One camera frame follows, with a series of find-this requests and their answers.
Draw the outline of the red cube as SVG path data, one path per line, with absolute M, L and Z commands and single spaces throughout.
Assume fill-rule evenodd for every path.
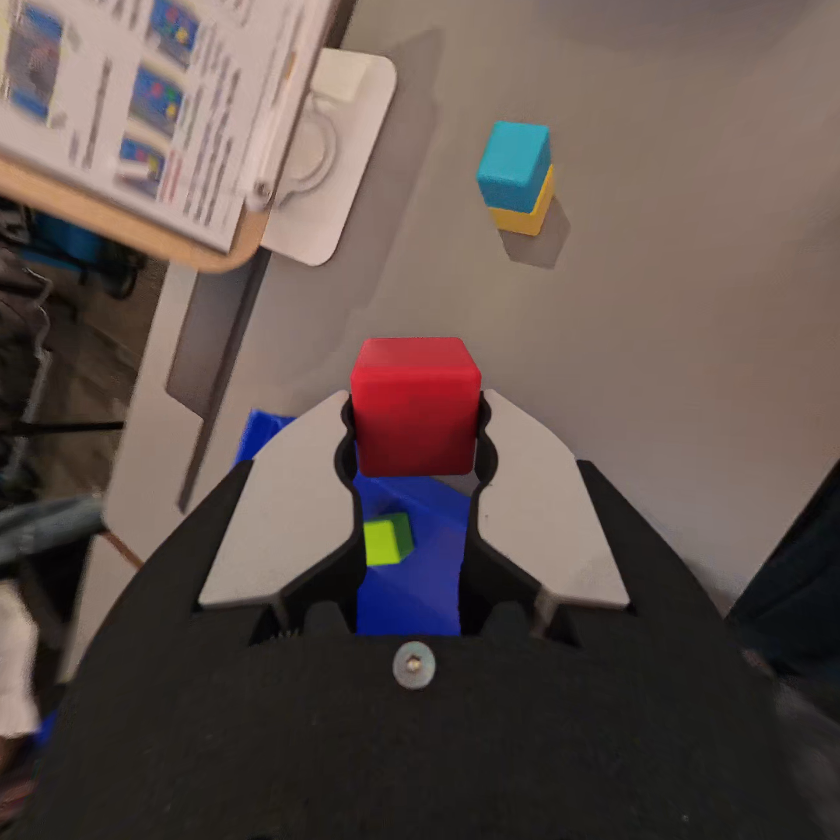
M 472 471 L 481 372 L 462 339 L 367 339 L 350 385 L 363 475 L 463 476 Z

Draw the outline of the green cube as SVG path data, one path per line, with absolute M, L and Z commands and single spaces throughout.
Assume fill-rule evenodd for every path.
M 396 511 L 364 522 L 366 565 L 370 568 L 397 565 L 415 550 L 407 512 Z

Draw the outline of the printed instruction sheet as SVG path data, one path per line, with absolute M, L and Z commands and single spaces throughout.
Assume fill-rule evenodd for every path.
M 2 161 L 228 254 L 277 194 L 335 7 L 2 2 Z

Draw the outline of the grey desk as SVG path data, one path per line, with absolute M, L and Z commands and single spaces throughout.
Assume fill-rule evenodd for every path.
M 166 382 L 213 279 L 169 268 L 61 680 L 249 410 L 307 411 L 371 337 L 460 337 L 722 611 L 838 460 L 838 2 L 356 2 L 342 46 L 397 85 L 339 246 L 256 263 L 206 416 Z M 550 129 L 536 237 L 478 188 L 497 121 Z

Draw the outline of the yellow cube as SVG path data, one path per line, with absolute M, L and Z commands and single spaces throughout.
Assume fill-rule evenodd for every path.
M 489 206 L 488 211 L 497 230 L 515 235 L 538 236 L 542 231 L 545 218 L 554 199 L 554 176 L 554 165 L 551 164 L 543 180 L 540 193 L 529 213 Z

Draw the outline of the wooden board document stand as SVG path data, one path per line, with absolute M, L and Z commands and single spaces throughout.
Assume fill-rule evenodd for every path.
M 335 15 L 340 2 L 336 2 Z M 331 259 L 396 89 L 385 56 L 327 47 L 329 32 L 267 210 L 249 215 L 221 255 L 121 209 L 2 161 L 2 196 L 157 259 L 221 273 L 258 248 L 321 266 Z

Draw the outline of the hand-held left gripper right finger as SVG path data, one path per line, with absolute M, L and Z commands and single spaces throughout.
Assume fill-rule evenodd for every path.
M 479 634 L 502 603 L 537 634 L 570 634 L 568 607 L 624 612 L 631 599 L 578 460 L 498 391 L 479 399 L 464 559 L 462 634 Z

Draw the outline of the blue plastic bin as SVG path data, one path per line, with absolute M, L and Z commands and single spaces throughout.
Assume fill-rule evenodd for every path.
M 365 524 L 406 520 L 413 550 L 399 563 L 369 563 L 358 592 L 358 634 L 458 636 L 458 584 L 469 498 L 434 478 L 370 478 L 358 472 Z

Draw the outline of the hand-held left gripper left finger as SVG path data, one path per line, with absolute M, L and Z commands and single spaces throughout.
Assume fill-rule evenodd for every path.
M 364 530 L 350 393 L 275 434 L 248 475 L 198 596 L 203 608 L 306 611 L 350 602 L 364 581 Z

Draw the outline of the light blue cube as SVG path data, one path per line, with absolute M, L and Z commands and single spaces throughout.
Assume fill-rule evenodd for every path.
M 548 126 L 495 122 L 476 172 L 484 203 L 488 207 L 530 214 L 551 163 Z

